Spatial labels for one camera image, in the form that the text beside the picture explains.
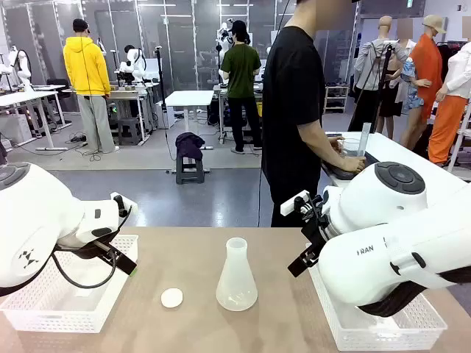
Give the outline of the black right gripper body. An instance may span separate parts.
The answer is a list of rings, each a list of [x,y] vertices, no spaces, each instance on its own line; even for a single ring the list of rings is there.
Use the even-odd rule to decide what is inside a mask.
[[[329,237],[326,233],[329,221],[326,215],[313,216],[301,229],[301,233],[310,241],[311,245],[308,251],[314,254],[320,254],[321,250],[328,242]]]

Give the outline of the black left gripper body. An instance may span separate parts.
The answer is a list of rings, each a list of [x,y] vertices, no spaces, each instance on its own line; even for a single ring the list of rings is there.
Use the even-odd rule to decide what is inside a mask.
[[[57,243],[54,246],[55,251],[72,252],[81,259],[92,259],[98,257],[100,259],[111,259],[113,255],[117,255],[118,250],[110,245],[110,242],[119,233],[119,230],[111,228],[98,228],[91,231],[91,239],[85,243],[77,240],[77,245],[65,245]]]

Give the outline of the person's right hand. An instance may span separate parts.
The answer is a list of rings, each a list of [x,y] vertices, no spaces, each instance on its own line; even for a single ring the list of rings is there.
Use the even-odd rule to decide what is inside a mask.
[[[365,157],[344,157],[341,162],[340,168],[343,171],[359,173],[365,169]]]

